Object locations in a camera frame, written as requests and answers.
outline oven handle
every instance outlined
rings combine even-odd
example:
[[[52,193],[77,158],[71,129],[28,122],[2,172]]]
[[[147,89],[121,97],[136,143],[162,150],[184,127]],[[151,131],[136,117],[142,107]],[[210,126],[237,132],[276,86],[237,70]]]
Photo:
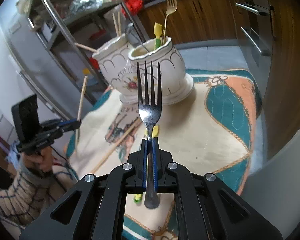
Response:
[[[238,7],[240,7],[240,8],[242,8],[242,9],[245,9],[245,10],[247,10],[247,11],[249,11],[249,12],[252,12],[252,13],[254,13],[254,14],[256,14],[256,15],[259,15],[259,16],[266,16],[266,15],[267,15],[265,12],[256,10],[256,9],[254,9],[254,8],[251,8],[251,7],[246,6],[246,5],[244,5],[244,4],[241,4],[241,3],[237,3],[237,2],[236,2],[235,5],[238,6]]]
[[[253,44],[253,46],[257,49],[257,51],[260,53],[260,55],[262,56],[269,56],[269,53],[262,51],[259,46],[255,43],[255,41],[251,38],[251,36],[249,35],[249,33],[247,33],[247,31],[243,28],[240,27],[243,34],[246,35],[246,37],[248,38],[248,40],[250,40],[250,42]]]

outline black device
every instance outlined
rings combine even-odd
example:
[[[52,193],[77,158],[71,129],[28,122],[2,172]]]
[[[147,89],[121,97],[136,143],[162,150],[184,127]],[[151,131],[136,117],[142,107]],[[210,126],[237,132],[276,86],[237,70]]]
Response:
[[[215,174],[190,173],[153,139],[158,193],[174,193],[180,240],[282,240]],[[88,174],[21,233],[20,240],[120,240],[127,194],[146,187],[146,140],[110,174]]]
[[[40,123],[35,94],[12,106],[11,112],[19,139],[17,150],[27,155],[39,153],[41,149],[52,145],[64,132],[76,130],[81,125],[81,121],[76,119],[65,122],[51,119]]]

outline place mat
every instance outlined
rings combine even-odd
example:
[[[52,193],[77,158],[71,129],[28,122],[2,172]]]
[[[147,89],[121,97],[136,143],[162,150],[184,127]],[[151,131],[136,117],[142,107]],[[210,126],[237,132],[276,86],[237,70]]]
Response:
[[[200,175],[214,172],[240,194],[253,150],[258,97],[254,81],[247,71],[189,72],[195,81],[190,96],[162,107],[159,146],[191,172]],[[79,178],[93,170],[110,144],[138,118],[138,105],[121,104],[118,91],[109,90],[104,95],[107,100],[82,120],[78,152],[70,158]],[[139,150],[145,129],[143,124],[133,129],[95,174],[108,174],[125,163],[130,152]],[[160,205],[154,210],[144,206],[144,198],[139,204],[133,198],[134,195],[127,196],[123,228],[126,238],[177,237],[173,194],[161,194]]]

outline fork head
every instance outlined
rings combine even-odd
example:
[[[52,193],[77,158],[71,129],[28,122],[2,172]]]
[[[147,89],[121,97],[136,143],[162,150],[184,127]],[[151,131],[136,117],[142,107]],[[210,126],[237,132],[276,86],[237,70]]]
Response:
[[[151,102],[149,102],[149,91],[148,91],[148,77],[147,77],[147,65],[145,62],[145,100],[143,102],[142,96],[142,85],[139,62],[137,62],[137,74],[138,74],[138,101],[139,101],[139,115],[143,123],[147,127],[148,138],[152,138],[152,129],[159,121],[162,111],[162,91],[161,91],[161,72],[160,63],[158,62],[158,78],[157,78],[157,104],[155,103],[155,92],[154,92],[154,76],[153,76],[153,65],[150,63],[150,77],[151,77]]]
[[[170,15],[177,10],[178,3],[177,0],[166,0],[167,1],[167,12],[166,15]]]

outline wooden chopstick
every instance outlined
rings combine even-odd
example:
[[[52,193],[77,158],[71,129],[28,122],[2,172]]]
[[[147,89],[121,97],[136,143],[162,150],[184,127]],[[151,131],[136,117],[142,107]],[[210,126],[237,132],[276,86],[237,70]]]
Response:
[[[121,36],[121,17],[120,11],[118,11],[118,27],[119,27],[119,36]]]
[[[118,26],[117,26],[117,21],[115,20],[114,13],[112,13],[112,17],[113,17],[115,32],[117,33],[117,36],[119,36],[119,30],[118,30]]]
[[[101,161],[94,167],[94,169],[90,173],[95,173],[99,168],[106,162],[106,160],[110,157],[110,155],[115,151],[118,145],[128,136],[128,134],[133,130],[133,128],[137,127],[141,124],[141,119],[137,118],[134,123],[126,130],[126,132],[117,140],[111,148],[107,151],[106,155],[101,159]]]
[[[81,119],[82,104],[83,104],[84,94],[85,94],[86,88],[87,88],[87,83],[88,83],[88,76],[84,76],[82,90],[81,90],[81,96],[80,96],[80,102],[79,102],[78,116],[77,116],[78,121],[80,121],[80,119]],[[79,129],[75,130],[75,141],[74,141],[74,145],[75,145],[74,151],[75,152],[77,152],[78,142],[79,142]]]
[[[83,45],[83,44],[80,44],[80,43],[74,43],[77,47],[80,47],[80,48],[83,48],[83,49],[86,49],[86,50],[89,50],[91,52],[98,52],[96,49],[93,49],[93,48],[90,48],[86,45]]]

